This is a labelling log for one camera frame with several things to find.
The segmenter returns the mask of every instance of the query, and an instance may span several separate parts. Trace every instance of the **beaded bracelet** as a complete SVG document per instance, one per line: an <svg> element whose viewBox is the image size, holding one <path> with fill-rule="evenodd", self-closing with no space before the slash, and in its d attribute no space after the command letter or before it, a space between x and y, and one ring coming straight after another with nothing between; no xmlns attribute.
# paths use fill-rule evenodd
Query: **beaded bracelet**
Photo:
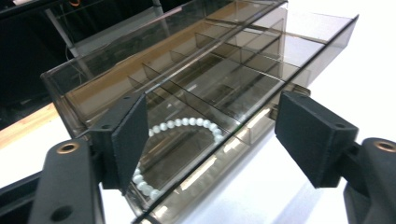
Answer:
<svg viewBox="0 0 396 224"><path fill-rule="evenodd" d="M180 127L180 126L202 126L204 128L207 128L212 132L213 134L213 139L215 143L219 143L223 136L222 136L222 131L219 129L218 125L216 123L213 123L212 121L208 119L201 119L201 118L184 118L184 119L175 119L175 120L168 120L165 123L161 123L160 125L154 125L152 129L148 130L148 136L152 137L156 133L164 132L168 129L173 129L175 127ZM149 185L144 177L140 173L139 169L140 163L137 164L136 169L134 170L134 175L132 177L132 181L136 184L136 187L138 190L140 190L143 195L149 196L151 200L157 199L157 197L160 195L160 191Z"/></svg>

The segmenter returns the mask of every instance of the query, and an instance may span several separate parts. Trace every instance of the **white surface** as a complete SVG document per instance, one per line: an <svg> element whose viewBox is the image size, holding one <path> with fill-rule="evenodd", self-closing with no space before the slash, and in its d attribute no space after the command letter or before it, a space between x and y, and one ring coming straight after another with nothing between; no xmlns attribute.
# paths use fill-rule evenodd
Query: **white surface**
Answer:
<svg viewBox="0 0 396 224"><path fill-rule="evenodd" d="M392 1L290 0L289 8L323 14L361 14L349 46L310 87L312 97L360 128L367 137L396 141L396 52ZM45 152L67 139L60 120L0 149L0 186L42 167ZM313 190L272 138L245 158L184 223L346 223L342 187ZM116 190L103 195L107 223L129 223L133 214Z"/></svg>

